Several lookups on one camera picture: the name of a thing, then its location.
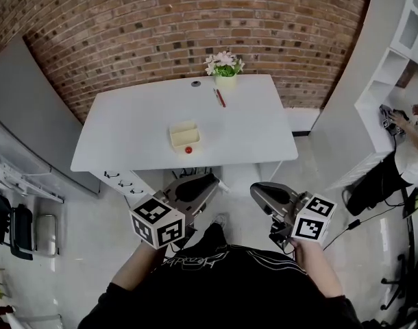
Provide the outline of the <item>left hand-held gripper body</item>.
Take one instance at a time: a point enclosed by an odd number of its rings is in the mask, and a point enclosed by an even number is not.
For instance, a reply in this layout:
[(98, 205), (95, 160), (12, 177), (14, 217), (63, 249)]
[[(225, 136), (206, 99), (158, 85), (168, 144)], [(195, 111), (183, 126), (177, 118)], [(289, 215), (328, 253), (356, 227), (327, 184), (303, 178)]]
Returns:
[(196, 232), (195, 217), (218, 188), (219, 178), (206, 173), (176, 179), (164, 190), (146, 194), (130, 208), (134, 233), (154, 249), (184, 247)]

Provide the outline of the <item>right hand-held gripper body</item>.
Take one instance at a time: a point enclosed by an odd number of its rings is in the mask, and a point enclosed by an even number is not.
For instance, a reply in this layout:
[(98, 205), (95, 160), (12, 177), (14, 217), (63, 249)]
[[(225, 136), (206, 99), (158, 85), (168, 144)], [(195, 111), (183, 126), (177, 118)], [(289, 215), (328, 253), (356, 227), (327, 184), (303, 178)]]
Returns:
[(297, 193), (274, 182), (254, 183), (250, 194), (272, 219), (269, 238), (274, 243), (292, 238), (322, 243), (336, 210), (336, 202), (322, 195)]

